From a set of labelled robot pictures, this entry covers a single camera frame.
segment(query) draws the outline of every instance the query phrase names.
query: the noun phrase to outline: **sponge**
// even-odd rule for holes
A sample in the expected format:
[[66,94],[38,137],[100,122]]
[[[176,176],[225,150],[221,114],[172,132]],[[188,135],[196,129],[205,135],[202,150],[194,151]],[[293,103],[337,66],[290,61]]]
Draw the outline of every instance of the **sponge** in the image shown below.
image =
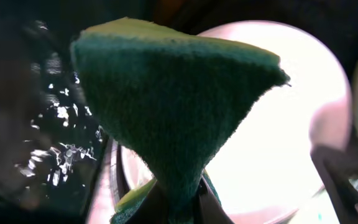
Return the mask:
[[144,160],[172,213],[254,102],[290,79],[269,51],[128,18],[84,30],[71,57],[96,119]]
[[[211,188],[214,196],[216,197],[218,203],[221,205],[219,195],[216,192],[214,185],[211,182],[211,179],[208,176],[206,170],[203,172],[203,177],[206,180],[207,184]],[[150,180],[147,184],[143,185],[141,188],[136,190],[131,190],[128,192],[115,206],[114,209],[116,213],[112,216],[111,223],[113,224],[122,224],[128,221],[128,219],[136,212],[144,198],[146,198],[148,192],[153,187],[153,184],[156,182],[155,179]],[[176,222],[175,220],[170,220],[171,223],[181,223]]]

